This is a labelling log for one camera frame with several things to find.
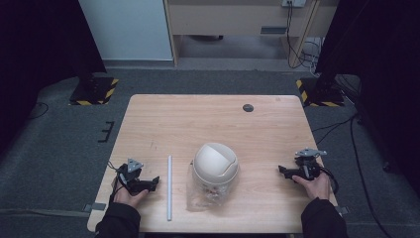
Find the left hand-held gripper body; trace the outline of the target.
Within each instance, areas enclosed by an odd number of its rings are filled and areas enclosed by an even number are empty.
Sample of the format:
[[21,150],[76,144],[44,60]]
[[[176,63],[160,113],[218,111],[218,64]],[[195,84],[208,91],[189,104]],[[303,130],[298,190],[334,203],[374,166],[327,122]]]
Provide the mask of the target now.
[[118,181],[130,194],[138,194],[148,188],[143,181],[139,180],[143,166],[134,159],[128,159],[128,162],[117,170]]

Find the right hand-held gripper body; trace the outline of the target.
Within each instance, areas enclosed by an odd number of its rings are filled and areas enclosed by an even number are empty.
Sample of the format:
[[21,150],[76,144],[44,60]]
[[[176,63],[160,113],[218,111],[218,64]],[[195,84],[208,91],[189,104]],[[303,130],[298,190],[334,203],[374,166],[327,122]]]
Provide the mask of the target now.
[[297,175],[303,179],[314,180],[320,175],[321,171],[321,166],[317,163],[316,159],[326,154],[326,151],[311,148],[305,148],[296,152],[295,164],[299,167]]

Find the person's right hand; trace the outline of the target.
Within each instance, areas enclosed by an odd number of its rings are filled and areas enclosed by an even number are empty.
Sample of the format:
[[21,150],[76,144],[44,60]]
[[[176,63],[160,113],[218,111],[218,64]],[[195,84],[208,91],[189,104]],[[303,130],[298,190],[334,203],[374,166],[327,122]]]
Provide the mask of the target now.
[[292,179],[305,188],[310,199],[330,199],[330,180],[325,173],[321,173],[314,180],[307,180],[299,176],[293,176]]

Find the person's left hand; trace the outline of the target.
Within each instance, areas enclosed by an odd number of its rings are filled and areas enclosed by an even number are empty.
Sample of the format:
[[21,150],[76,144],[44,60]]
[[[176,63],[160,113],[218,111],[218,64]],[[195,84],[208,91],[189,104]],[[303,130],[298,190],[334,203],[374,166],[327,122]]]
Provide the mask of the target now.
[[142,200],[149,194],[149,192],[145,189],[136,195],[131,195],[116,179],[114,182],[113,194],[114,202],[126,204],[137,209],[141,206]]

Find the white plastic tube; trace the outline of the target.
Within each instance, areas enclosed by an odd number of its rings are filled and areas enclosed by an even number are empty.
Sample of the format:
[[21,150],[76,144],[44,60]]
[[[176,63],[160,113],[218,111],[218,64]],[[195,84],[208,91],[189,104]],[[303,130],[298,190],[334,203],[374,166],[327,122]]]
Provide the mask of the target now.
[[172,220],[172,155],[167,158],[167,210],[166,220]]

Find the clear plastic bag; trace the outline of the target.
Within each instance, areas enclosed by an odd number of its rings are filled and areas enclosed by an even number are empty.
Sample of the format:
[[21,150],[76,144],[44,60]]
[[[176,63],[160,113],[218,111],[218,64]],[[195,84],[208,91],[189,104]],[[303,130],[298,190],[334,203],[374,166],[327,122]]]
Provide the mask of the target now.
[[186,209],[191,212],[202,212],[223,206],[230,199],[236,183],[234,180],[232,183],[207,187],[199,180],[193,163],[190,163],[186,182]]

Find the black stand base striped edge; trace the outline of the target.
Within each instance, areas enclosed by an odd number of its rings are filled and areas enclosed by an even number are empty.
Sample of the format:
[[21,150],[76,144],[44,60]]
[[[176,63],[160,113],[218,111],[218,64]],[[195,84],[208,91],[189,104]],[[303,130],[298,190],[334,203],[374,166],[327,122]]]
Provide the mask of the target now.
[[114,93],[118,79],[94,77],[88,82],[79,82],[69,98],[70,105],[107,104]]
[[321,78],[302,77],[296,81],[304,106],[336,107],[344,105],[344,98],[333,82]]

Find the black curtain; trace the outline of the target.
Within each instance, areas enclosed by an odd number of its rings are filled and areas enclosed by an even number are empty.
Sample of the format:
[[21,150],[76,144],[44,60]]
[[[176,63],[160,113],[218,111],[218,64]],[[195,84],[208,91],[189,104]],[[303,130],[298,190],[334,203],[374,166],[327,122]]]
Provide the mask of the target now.
[[371,135],[420,196],[420,0],[339,0],[317,70],[361,80]]
[[0,0],[0,154],[41,89],[104,70],[78,0]]

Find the white cabinet panel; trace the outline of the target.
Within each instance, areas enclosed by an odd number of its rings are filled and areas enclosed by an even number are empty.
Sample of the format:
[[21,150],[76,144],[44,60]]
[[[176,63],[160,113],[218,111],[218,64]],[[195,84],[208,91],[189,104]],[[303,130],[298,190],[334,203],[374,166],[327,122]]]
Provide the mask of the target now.
[[172,60],[163,0],[79,0],[104,60]]

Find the beige wooden desk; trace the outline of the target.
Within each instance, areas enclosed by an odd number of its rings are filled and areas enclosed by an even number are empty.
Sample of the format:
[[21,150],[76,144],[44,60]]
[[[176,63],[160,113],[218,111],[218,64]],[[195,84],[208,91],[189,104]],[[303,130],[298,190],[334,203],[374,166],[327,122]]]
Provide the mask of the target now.
[[309,38],[324,38],[340,0],[306,0],[303,8],[282,0],[163,0],[173,58],[183,36],[276,36],[288,62],[303,61]]

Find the grey wall power outlet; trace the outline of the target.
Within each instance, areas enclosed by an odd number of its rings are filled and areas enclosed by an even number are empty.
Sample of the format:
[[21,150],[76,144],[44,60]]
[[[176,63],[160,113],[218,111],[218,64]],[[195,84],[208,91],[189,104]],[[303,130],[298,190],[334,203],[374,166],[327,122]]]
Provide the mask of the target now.
[[306,4],[306,0],[282,0],[281,6],[287,8],[303,8]]

